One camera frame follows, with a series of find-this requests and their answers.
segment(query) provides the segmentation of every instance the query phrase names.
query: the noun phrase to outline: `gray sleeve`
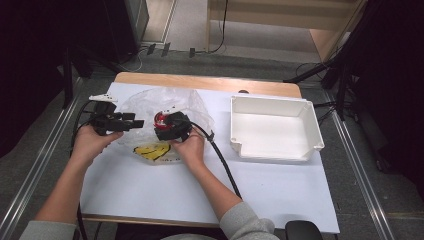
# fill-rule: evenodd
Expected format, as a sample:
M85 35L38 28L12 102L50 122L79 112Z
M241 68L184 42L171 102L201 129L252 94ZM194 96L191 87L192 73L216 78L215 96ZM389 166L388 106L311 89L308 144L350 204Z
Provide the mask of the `gray sleeve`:
M219 223L228 239L273 239L274 223L269 219L259 219L250 206L241 202L228 210Z
M74 224L68 223L30 221L20 240L72 239L75 227Z

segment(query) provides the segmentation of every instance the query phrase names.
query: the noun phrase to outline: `wooden table edge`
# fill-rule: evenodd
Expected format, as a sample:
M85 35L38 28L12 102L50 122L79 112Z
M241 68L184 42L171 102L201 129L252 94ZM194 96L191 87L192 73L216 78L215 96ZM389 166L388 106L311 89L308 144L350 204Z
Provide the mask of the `wooden table edge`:
M160 220L137 217L121 217L98 214L82 214L85 221L93 222L112 222L112 223L129 223L129 224L149 224L149 225L165 225L165 226L180 226L180 227L204 227L204 228L219 228L219 224L213 223L197 223L175 220Z
M115 82L226 92L246 90L252 94L302 98L296 84L246 78L122 72L116 75Z

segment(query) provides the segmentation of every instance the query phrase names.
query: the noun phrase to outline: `metal rail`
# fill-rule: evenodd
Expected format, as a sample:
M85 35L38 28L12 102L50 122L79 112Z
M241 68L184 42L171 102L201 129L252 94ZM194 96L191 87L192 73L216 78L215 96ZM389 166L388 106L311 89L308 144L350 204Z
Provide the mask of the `metal rail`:
M31 196L44 173L44 170L49 163L50 157L62 136L65 126L69 122L70 117L75 109L76 102L80 93L80 89L83 85L81 78L78 78L75 82L74 87L74 98L66 109L63 109L60 113L52 131L47 137L46 142L40 149L34 164L32 165L27 177L25 178L21 188L19 189L16 196L13 198L9 209L0 225L0 239L8 240L12 236L13 231L18 224Z
M325 92L325 98L327 101L334 101L333 96L328 92ZM332 113L332 117L380 239L394 240L395 237L389 222L387 221L386 214L378 200L370 180L368 179L358 152L356 151L355 145L350 137L346 123L340 120L336 112Z

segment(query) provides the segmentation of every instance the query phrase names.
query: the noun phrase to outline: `black chair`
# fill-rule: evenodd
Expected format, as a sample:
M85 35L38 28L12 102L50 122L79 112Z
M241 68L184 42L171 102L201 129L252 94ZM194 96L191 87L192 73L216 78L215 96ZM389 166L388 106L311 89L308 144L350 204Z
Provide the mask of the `black chair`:
M290 221L285 230L287 240L323 240L321 232L313 222Z

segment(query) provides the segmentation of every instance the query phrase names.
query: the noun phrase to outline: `yellow object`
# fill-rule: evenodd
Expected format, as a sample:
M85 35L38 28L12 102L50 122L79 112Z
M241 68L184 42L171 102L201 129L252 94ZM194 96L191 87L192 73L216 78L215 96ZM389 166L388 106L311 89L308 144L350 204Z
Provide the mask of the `yellow object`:
M152 143L134 148L134 153L148 160L155 161L171 150L171 145L167 142Z

